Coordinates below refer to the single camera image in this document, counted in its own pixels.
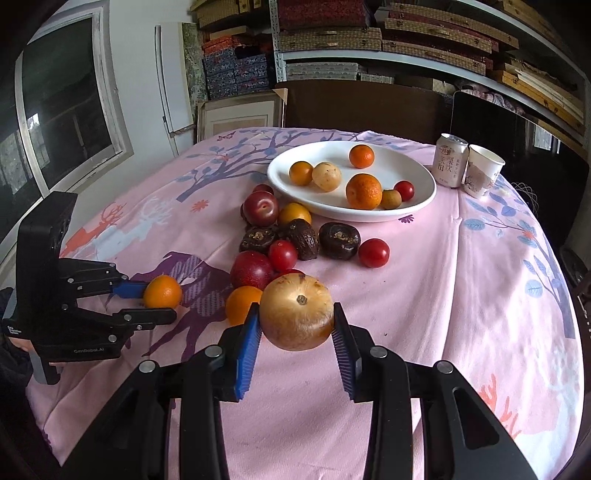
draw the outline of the wooden box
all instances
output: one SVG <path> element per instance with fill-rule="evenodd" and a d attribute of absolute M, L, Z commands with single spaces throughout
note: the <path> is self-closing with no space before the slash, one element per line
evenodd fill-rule
<path fill-rule="evenodd" d="M 482 22 L 478 22 L 462 15 L 452 14 L 444 10 L 438 10 L 436 8 L 420 7 L 418 5 L 407 5 L 407 4 L 392 4 L 389 9 L 393 12 L 409 13 L 421 15 L 423 17 L 434 18 L 435 20 L 443 20 L 445 22 L 459 25 L 461 27 L 469 28 L 482 35 L 490 38 L 494 38 L 499 42 L 508 45 L 512 48 L 519 48 L 519 41 L 517 38 L 503 32 L 497 28 L 486 25 Z"/>
<path fill-rule="evenodd" d="M 280 46 L 281 51 L 325 48 L 379 51 L 382 48 L 382 31 L 371 27 L 308 28 L 284 31 L 280 35 Z"/>
<path fill-rule="evenodd" d="M 454 67 L 470 70 L 471 72 L 480 75 L 486 74 L 486 64 L 477 60 L 472 60 L 468 57 L 463 57 L 456 53 L 451 53 L 437 48 L 425 47 L 423 45 L 416 45 L 413 43 L 405 43 L 394 40 L 384 40 L 382 42 L 383 51 L 390 53 L 400 53 L 402 55 L 410 55 L 412 57 L 421 57 L 423 59 L 440 61 Z"/>
<path fill-rule="evenodd" d="M 401 30 L 404 32 L 412 32 L 416 34 L 443 38 L 455 43 L 468 45 L 486 53 L 492 53 L 492 42 L 490 40 L 453 30 L 451 28 L 430 25 L 412 20 L 402 20 L 400 18 L 387 18 L 385 21 L 385 26 L 386 29 L 389 30 Z"/>

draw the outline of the metal shelf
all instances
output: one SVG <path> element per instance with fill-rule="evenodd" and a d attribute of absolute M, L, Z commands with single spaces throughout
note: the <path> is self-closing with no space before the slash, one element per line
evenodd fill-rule
<path fill-rule="evenodd" d="M 521 92 L 517 90 L 513 90 L 512 88 L 508 87 L 507 85 L 503 85 L 502 83 L 496 82 L 493 79 L 488 77 L 479 75 L 477 73 L 471 72 L 470 70 L 461 69 L 458 67 L 454 67 L 453 65 L 449 65 L 447 63 L 442 63 L 440 61 L 435 60 L 428 60 L 422 59 L 419 57 L 411 57 L 409 55 L 402 55 L 398 53 L 389 53 L 386 51 L 369 51 L 369 50 L 302 50 L 302 51 L 290 51 L 290 52 L 283 52 L 281 54 L 282 59 L 284 61 L 289 60 L 302 60 L 302 59 L 325 59 L 325 58 L 332 58 L 332 59 L 360 59 L 360 60 L 382 60 L 382 61 L 390 61 L 394 63 L 405 63 L 409 65 L 415 65 L 418 67 L 423 67 L 432 70 L 438 70 L 440 72 L 445 72 L 450 75 L 455 75 L 457 77 L 464 78 L 466 80 L 470 80 L 471 82 L 478 83 L 480 85 L 484 85 L 485 87 L 490 88 L 498 93 L 506 95 L 509 98 L 513 98 L 518 102 L 521 102 L 523 105 L 531 108 L 532 110 L 538 112 L 540 115 L 543 115 L 551 122 L 558 125 L 564 131 L 566 131 L 572 138 L 574 138 L 577 142 L 583 143 L 583 136 L 576 132 L 570 125 L 568 125 L 564 120 L 559 118 L 557 115 L 552 113 L 547 108 L 543 107 L 536 101 L 532 100 L 528 96 L 523 95 Z"/>

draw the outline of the aluminum can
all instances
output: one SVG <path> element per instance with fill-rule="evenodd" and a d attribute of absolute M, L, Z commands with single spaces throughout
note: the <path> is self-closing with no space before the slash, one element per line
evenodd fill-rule
<path fill-rule="evenodd" d="M 441 134 L 435 147 L 431 173 L 435 181 L 452 189 L 458 188 L 466 174 L 468 142 L 450 134 Z"/>

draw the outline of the white cup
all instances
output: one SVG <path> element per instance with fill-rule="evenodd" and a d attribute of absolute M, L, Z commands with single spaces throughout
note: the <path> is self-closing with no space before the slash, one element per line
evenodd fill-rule
<path fill-rule="evenodd" d="M 474 198 L 481 198 L 495 184 L 504 165 L 505 160 L 496 153 L 470 145 L 464 191 Z"/>

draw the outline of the stack of boxes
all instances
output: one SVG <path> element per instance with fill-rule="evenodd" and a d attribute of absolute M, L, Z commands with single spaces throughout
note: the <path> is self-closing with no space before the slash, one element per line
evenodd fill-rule
<path fill-rule="evenodd" d="M 274 62 L 252 39 L 221 37 L 204 46 L 210 100 L 268 90 L 275 83 Z"/>

